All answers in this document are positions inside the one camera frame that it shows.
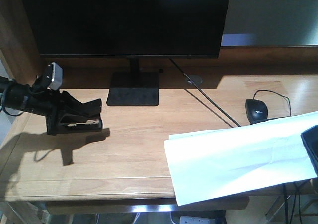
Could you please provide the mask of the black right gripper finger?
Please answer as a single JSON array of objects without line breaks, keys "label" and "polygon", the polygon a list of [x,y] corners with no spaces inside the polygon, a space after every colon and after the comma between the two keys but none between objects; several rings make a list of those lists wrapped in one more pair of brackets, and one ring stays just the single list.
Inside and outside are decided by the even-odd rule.
[{"label": "black right gripper finger", "polygon": [[301,133],[301,139],[313,169],[318,175],[318,126],[315,125]]}]

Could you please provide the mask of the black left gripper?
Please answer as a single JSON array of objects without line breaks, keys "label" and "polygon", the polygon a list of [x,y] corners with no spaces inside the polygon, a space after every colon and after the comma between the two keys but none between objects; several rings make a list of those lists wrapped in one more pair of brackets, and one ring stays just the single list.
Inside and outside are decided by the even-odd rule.
[{"label": "black left gripper", "polygon": [[[64,112],[65,106],[76,113]],[[101,109],[100,98],[81,103],[66,91],[31,89],[31,113],[45,117],[48,135],[83,132],[83,125],[78,123],[86,123],[87,117],[99,116]]]}]

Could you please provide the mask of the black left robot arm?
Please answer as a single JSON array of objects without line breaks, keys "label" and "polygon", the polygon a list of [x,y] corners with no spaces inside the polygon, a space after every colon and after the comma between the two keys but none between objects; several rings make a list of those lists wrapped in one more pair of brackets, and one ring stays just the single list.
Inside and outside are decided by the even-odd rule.
[{"label": "black left robot arm", "polygon": [[7,108],[44,116],[48,135],[100,132],[101,99],[82,103],[68,92],[18,84],[0,78],[0,105]]}]

